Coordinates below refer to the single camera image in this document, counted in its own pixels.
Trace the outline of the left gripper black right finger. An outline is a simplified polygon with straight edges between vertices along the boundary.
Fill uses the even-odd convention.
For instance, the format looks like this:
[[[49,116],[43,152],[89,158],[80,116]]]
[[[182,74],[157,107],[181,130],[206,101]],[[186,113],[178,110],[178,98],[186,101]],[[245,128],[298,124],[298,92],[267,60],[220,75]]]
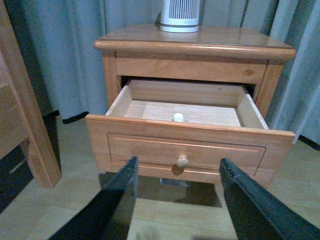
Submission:
[[[318,240],[320,229],[292,211],[227,158],[219,166],[224,199],[240,240]]]

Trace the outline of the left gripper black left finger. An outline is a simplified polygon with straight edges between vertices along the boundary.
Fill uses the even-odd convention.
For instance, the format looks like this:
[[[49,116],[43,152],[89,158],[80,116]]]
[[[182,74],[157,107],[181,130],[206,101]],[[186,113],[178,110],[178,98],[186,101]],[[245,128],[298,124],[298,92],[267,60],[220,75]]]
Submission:
[[[51,240],[126,240],[138,195],[139,160],[136,156]]]

